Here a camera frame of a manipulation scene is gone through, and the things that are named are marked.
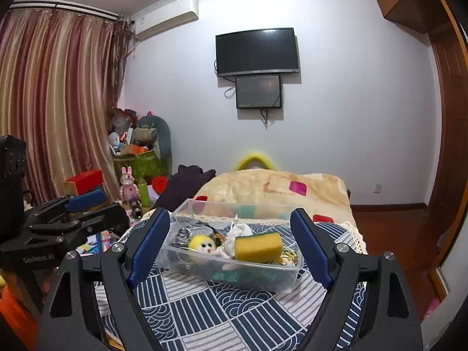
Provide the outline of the bagged grey knit cloth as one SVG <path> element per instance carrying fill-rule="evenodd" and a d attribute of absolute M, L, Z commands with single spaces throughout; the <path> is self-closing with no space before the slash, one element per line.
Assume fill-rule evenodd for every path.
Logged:
<path fill-rule="evenodd" d="M 187 248 L 191 239 L 196 235 L 205 234 L 205 226 L 187 225 L 178 229 L 173 240 L 171 241 L 172 246 L 177 248 Z"/>

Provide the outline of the yellow-haired rag doll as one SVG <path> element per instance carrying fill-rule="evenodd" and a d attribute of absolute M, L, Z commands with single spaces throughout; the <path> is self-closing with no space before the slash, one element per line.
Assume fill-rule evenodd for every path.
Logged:
<path fill-rule="evenodd" d="M 207 235 L 195 235 L 188 243 L 190 250 L 208 254 L 211 256 L 230 258 L 231 256 L 224 249 L 224 245 L 218 246 L 216 240 Z"/>

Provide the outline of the yellow green sponge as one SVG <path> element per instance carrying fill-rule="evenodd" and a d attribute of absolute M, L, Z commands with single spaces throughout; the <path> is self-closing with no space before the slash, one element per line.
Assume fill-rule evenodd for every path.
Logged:
<path fill-rule="evenodd" d="M 282 237 L 278 232 L 260 235 L 240 236 L 235 239 L 235 260 L 267 263 L 282 254 Z"/>

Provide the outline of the clear plastic storage bin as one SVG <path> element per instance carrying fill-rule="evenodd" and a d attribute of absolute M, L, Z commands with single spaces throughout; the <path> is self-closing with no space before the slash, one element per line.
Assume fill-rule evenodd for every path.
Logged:
<path fill-rule="evenodd" d="M 206 281 L 275 293 L 288 290 L 304 265 L 290 229 L 294 209 L 186 200 L 170 215 L 156 263 Z"/>

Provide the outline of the green knitted item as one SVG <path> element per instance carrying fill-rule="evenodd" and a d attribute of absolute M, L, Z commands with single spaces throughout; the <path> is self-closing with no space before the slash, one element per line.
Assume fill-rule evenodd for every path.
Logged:
<path fill-rule="evenodd" d="M 216 272 L 211 280 L 238 287 L 279 292 L 296 281 L 297 272 L 273 269 L 236 269 Z"/>

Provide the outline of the white drawstring pouch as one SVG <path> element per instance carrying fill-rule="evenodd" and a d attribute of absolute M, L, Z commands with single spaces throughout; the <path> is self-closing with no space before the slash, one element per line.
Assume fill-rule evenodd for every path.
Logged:
<path fill-rule="evenodd" d="M 253 235 L 252 229 L 246 223 L 233 224 L 230 227 L 230 231 L 225 236 L 224 249 L 231 256 L 231 259 L 235 258 L 235 240 L 239 237 L 251 236 Z"/>

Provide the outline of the red box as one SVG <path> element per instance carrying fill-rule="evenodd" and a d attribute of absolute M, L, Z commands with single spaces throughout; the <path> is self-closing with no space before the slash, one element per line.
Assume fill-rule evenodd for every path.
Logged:
<path fill-rule="evenodd" d="M 64 181 L 64 191 L 68 196 L 81 196 L 103 184 L 100 170 L 87 170 Z"/>

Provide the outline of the pink rabbit toy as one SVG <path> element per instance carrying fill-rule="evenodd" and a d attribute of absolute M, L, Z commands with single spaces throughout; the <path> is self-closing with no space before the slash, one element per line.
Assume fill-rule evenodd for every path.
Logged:
<path fill-rule="evenodd" d="M 132 209 L 140 209 L 140 191 L 135 183 L 133 168 L 130 166 L 121 168 L 121 203 L 129 205 Z"/>

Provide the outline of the green bottle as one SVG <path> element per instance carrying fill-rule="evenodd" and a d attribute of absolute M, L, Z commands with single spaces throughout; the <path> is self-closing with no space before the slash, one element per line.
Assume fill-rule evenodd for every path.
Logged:
<path fill-rule="evenodd" d="M 140 203 L 143 207 L 145 208 L 148 208 L 152 205 L 151 203 L 151 199 L 150 199 L 150 196 L 149 196 L 149 193 L 148 193 L 148 190 L 147 190 L 147 183 L 145 181 L 145 179 L 143 178 L 140 178 L 138 180 L 138 189 L 139 189 L 139 193 L 140 193 Z"/>

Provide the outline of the dark purple garment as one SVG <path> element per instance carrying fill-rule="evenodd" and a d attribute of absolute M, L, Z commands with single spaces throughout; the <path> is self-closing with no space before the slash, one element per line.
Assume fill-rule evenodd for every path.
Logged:
<path fill-rule="evenodd" d="M 175 211 L 185 200 L 194 198 L 201 187 L 215 177 L 214 169 L 204 171 L 196 165 L 179 165 L 178 171 L 169 178 L 166 189 L 153 208 Z"/>

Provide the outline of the green storage box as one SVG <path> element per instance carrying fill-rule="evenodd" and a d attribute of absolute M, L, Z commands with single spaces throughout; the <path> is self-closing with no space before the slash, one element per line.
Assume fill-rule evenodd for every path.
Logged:
<path fill-rule="evenodd" d="M 141 154 L 124 154 L 113 156 L 113 167 L 117 180 L 121 178 L 121 168 L 130 166 L 133 170 L 134 179 L 145 179 L 147 183 L 153 178 L 168 174 L 167 166 L 159 160 L 154 151 Z"/>

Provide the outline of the blue white patterned cloth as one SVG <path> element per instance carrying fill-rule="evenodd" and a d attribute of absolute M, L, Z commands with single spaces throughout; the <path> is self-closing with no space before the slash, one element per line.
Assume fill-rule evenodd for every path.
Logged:
<path fill-rule="evenodd" d="M 306 266 L 288 292 L 203 281 L 153 267 L 134 295 L 165 350 L 295 350 L 326 291 Z"/>

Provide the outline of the grey green plush toy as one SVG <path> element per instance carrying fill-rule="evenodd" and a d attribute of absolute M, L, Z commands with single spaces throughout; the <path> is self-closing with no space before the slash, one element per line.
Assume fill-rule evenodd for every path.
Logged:
<path fill-rule="evenodd" d="M 142 116 L 136 122 L 131 144 L 147 147 L 153 151 L 156 158 L 162 162 L 165 175 L 172 171 L 172 142 L 171 131 L 167 122 L 155 115 Z"/>

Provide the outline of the yellow plush headband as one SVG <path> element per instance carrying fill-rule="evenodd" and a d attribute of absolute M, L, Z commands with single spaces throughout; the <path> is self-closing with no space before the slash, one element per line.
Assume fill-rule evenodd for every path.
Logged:
<path fill-rule="evenodd" d="M 259 152 L 251 152 L 245 155 L 234 167 L 235 171 L 249 169 L 277 170 L 273 162 L 265 154 Z"/>

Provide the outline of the wooden upper cabinet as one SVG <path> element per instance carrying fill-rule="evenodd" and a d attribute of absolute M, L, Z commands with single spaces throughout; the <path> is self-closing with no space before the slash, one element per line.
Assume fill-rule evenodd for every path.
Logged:
<path fill-rule="evenodd" d="M 377 0 L 383 17 L 425 34 L 449 21 L 440 0 Z"/>

